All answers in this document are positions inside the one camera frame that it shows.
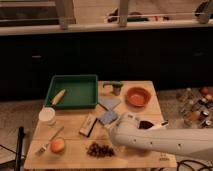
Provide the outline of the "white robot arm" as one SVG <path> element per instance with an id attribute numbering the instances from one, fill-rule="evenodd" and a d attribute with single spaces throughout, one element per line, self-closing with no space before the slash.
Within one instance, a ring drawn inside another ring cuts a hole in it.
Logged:
<path id="1" fill-rule="evenodd" d="M 124 113 L 109 129 L 114 145 L 213 160 L 213 129 L 166 129 L 156 124 L 140 129 L 142 121 L 135 113 Z"/>

